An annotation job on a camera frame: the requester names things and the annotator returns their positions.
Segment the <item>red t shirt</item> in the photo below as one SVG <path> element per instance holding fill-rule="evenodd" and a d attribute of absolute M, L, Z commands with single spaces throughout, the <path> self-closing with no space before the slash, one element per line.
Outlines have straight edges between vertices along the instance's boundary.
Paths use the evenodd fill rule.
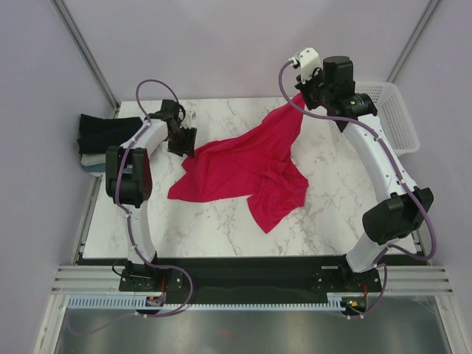
<path fill-rule="evenodd" d="M 309 182 L 291 158 L 302 127 L 300 94 L 268 113 L 241 136 L 208 142 L 184 160 L 185 174 L 170 189 L 172 200 L 206 203 L 245 196 L 256 224 L 269 233 L 303 207 Z"/>

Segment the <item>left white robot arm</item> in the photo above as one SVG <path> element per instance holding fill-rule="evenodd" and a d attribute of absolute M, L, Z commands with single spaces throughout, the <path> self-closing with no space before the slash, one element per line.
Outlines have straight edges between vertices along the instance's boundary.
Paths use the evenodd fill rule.
<path fill-rule="evenodd" d="M 195 155 L 197 129 L 184 124 L 186 111 L 175 100 L 163 100 L 161 109 L 143 120 L 126 142 L 105 153 L 105 191 L 125 213 L 128 261 L 142 266 L 136 281 L 146 290 L 159 287 L 162 273 L 152 263 L 157 252 L 150 236 L 148 201 L 153 190 L 150 155 L 163 142 L 177 156 Z"/>

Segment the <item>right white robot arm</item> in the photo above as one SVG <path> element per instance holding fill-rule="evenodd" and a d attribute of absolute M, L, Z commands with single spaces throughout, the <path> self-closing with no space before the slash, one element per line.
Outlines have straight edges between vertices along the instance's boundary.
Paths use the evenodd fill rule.
<path fill-rule="evenodd" d="M 400 239 L 425 224 L 432 242 L 431 259 L 437 250 L 435 231 L 428 211 L 434 201 L 429 188 L 419 188 L 404 170 L 384 133 L 378 109 L 367 93 L 359 93 L 353 79 L 353 62 L 347 56 L 324 60 L 307 48 L 291 58 L 300 70 L 296 89 L 305 102 L 304 112 L 313 115 L 318 107 L 326 109 L 325 119 L 336 123 L 355 148 L 372 182 L 377 204 L 364 213 L 364 233 L 346 255 L 347 266 L 338 271 L 339 285 L 355 290 L 370 270 Z"/>

